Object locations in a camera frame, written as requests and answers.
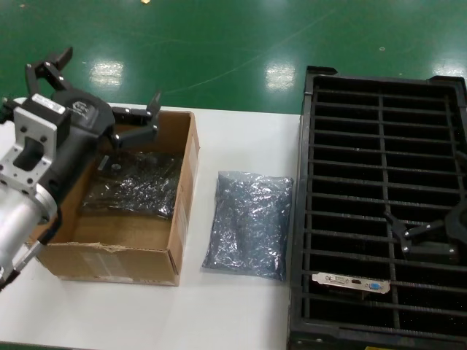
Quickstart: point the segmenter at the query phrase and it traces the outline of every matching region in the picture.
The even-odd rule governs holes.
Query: black divider slot
[[[400,220],[432,222],[443,219],[449,210],[391,205],[391,213]]]
[[[467,272],[396,265],[395,275],[398,281],[467,288]]]
[[[354,166],[315,163],[313,169],[313,174],[318,176],[382,181],[382,171],[375,168],[357,168]]]
[[[436,158],[416,155],[386,155],[387,166],[410,169],[455,171],[454,158]]]
[[[310,268],[316,272],[335,273],[368,279],[390,279],[389,265],[382,262],[326,257],[312,254]]]
[[[312,249],[389,257],[389,249],[386,242],[361,241],[358,239],[321,235],[314,235],[312,237]]]
[[[381,165],[381,155],[378,153],[366,153],[355,150],[340,150],[330,148],[315,147],[314,159],[332,160],[334,162],[369,164],[372,166]]]
[[[333,181],[313,181],[314,193],[328,193],[332,195],[351,195],[361,198],[382,199],[382,188],[363,184],[347,184]]]
[[[460,200],[458,193],[408,190],[394,187],[389,187],[387,194],[390,201],[435,204],[439,206],[455,206]]]
[[[386,139],[385,147],[387,151],[452,156],[452,145],[448,143]]]
[[[384,107],[397,107],[406,109],[429,109],[435,111],[444,111],[444,101],[427,101],[410,98],[391,98],[385,97],[382,102]]]
[[[467,311],[467,294],[398,287],[399,304]]]
[[[424,128],[422,126],[385,125],[386,136],[414,137],[450,141],[449,129]]]
[[[316,133],[314,135],[314,144],[364,149],[379,149],[379,139],[370,139],[356,135],[329,135],[325,133]]]
[[[346,93],[323,93],[318,94],[318,102],[329,102],[332,104],[360,104],[366,106],[377,106],[377,96],[348,95]]]
[[[343,217],[326,217],[318,214],[307,215],[306,218],[307,229],[387,237],[385,222],[347,219]]]
[[[345,108],[340,106],[316,106],[314,115],[321,117],[341,117],[349,119],[378,120],[378,111],[373,109]]]
[[[327,211],[339,214],[354,214],[370,217],[382,217],[385,211],[384,204],[358,202],[358,201],[341,201],[338,199],[313,197],[312,210]]]
[[[446,117],[444,115],[437,114],[432,115],[422,113],[384,111],[382,114],[382,119],[385,122],[447,125]]]
[[[398,171],[387,172],[389,182],[396,184],[415,184],[419,186],[459,188],[456,175],[431,174],[424,171]]]
[[[377,124],[343,122],[342,120],[316,119],[314,122],[314,128],[316,130],[342,131],[345,133],[370,133],[375,135],[379,133]]]
[[[414,311],[401,311],[399,315],[404,330],[466,336],[467,322],[464,317]]]
[[[393,312],[383,308],[368,308],[322,300],[309,301],[310,317],[326,321],[358,323],[375,327],[392,327]]]

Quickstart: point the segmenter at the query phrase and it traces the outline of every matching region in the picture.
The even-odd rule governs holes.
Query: metal bracket
[[[362,279],[360,277],[334,275],[332,273],[319,272],[312,275],[312,279],[319,284],[386,294],[390,291],[389,281],[376,281],[373,279]]]
[[[14,110],[15,144],[0,160],[0,182],[34,197],[36,183],[52,165],[57,152],[57,126],[21,107]],[[15,161],[26,148],[27,139],[44,147],[41,160],[30,171],[15,166]]]

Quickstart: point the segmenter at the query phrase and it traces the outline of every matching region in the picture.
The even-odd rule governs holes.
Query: silver metal cylinder
[[[42,217],[42,208],[11,187],[0,185],[0,281],[13,269],[13,258]]]

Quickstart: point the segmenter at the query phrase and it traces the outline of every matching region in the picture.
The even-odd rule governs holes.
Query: white table
[[[201,145],[180,286],[61,281],[33,261],[0,293],[0,341],[114,350],[285,349],[287,284],[200,267],[217,172],[295,179],[299,116],[163,109],[194,112]],[[12,123],[0,126],[0,157],[5,139],[13,142]]]

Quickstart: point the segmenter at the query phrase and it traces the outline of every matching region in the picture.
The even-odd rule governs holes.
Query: cardboard box flap
[[[66,278],[177,282],[168,252],[71,242],[47,246],[39,261]]]

